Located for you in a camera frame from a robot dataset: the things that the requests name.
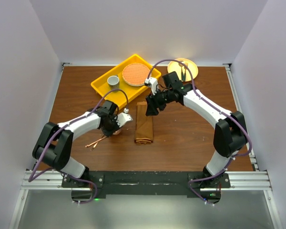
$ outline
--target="yellow tray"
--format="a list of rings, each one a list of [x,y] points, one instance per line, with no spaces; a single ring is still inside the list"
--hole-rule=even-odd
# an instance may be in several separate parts
[[[147,86],[140,86],[140,87],[135,87],[135,86],[130,86],[128,85],[122,78],[122,71],[123,69],[131,64],[131,63],[142,63],[146,65],[149,69],[152,68],[152,66],[144,60],[141,56],[134,54],[119,65],[115,66],[108,72],[106,72],[104,75],[100,76],[96,80],[94,80],[91,83],[91,87],[100,95],[104,96],[107,92],[110,91],[110,87],[107,83],[107,79],[109,76],[112,75],[117,75],[120,79],[120,89],[125,91],[125,93],[128,96],[129,102],[132,101],[135,97],[139,96],[142,92],[144,92],[148,87]],[[152,77],[159,79],[161,76],[161,73],[157,70],[154,69],[152,72]],[[110,100],[117,104],[119,106],[119,109],[123,108],[126,106],[126,98],[125,95],[122,92],[112,92],[109,95],[106,96],[106,100]]]

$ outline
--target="white wall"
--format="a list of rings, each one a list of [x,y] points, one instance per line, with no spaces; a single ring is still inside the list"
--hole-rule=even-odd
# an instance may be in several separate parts
[[[31,0],[62,62],[231,63],[266,0]]]
[[[60,62],[28,0],[0,0],[0,229],[49,118]]]
[[[232,64],[254,143],[286,228],[286,0],[268,0]]]

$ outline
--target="yellow plate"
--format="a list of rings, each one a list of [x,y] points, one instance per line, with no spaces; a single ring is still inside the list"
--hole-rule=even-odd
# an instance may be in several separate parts
[[[145,66],[147,66],[149,69],[152,68],[152,66],[144,60],[141,56],[134,54],[119,65],[115,66],[108,72],[106,72],[104,75],[101,75],[99,78],[94,80],[91,83],[91,87],[100,95],[104,96],[107,92],[110,91],[110,87],[107,83],[107,79],[109,76],[117,75],[120,79],[120,89],[125,91],[127,94],[129,102],[132,101],[135,97],[139,96],[142,92],[144,92],[148,87],[146,86],[130,86],[127,84],[122,77],[122,71],[123,69],[131,64],[131,63],[142,63]],[[161,72],[159,72],[157,69],[153,69],[152,77],[159,79],[161,76]],[[109,95],[106,96],[106,100],[112,101],[115,104],[119,106],[119,109],[126,106],[126,98],[125,95],[122,92],[112,92]]]
[[[191,73],[193,75],[193,78],[195,79],[196,76],[198,75],[198,68],[197,68],[197,65],[191,61],[191,60],[188,60],[188,59],[185,59],[185,58],[177,58],[176,60],[178,61],[184,61],[186,63],[188,63],[188,67],[189,69],[191,70]],[[171,73],[171,72],[177,72],[177,75],[179,77],[179,79],[181,80],[181,67],[179,66],[179,63],[175,62],[175,61],[171,61],[168,66],[167,66],[167,71],[168,73]],[[191,80],[191,76],[190,76],[190,73],[188,70],[186,70],[186,78],[185,78],[185,81],[190,81]]]

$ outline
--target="gray floor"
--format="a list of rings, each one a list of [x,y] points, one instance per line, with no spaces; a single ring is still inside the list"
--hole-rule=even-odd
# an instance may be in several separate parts
[[[183,196],[107,196],[78,206],[71,191],[30,191],[20,229],[272,229],[262,191],[226,191],[215,207]]]

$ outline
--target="tan plate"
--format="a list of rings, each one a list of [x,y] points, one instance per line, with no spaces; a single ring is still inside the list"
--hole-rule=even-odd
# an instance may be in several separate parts
[[[176,60],[184,61],[184,62],[188,63],[188,67],[191,70],[193,78],[194,79],[196,78],[196,76],[198,75],[198,68],[197,68],[197,65],[193,61],[185,59],[185,58],[177,58]],[[173,71],[177,72],[177,75],[178,75],[179,79],[181,80],[181,67],[179,66],[179,63],[177,63],[175,61],[171,61],[167,66],[167,71],[168,71],[168,73],[171,73]],[[188,70],[186,70],[185,81],[186,82],[191,81],[191,76],[190,76],[190,73]]]

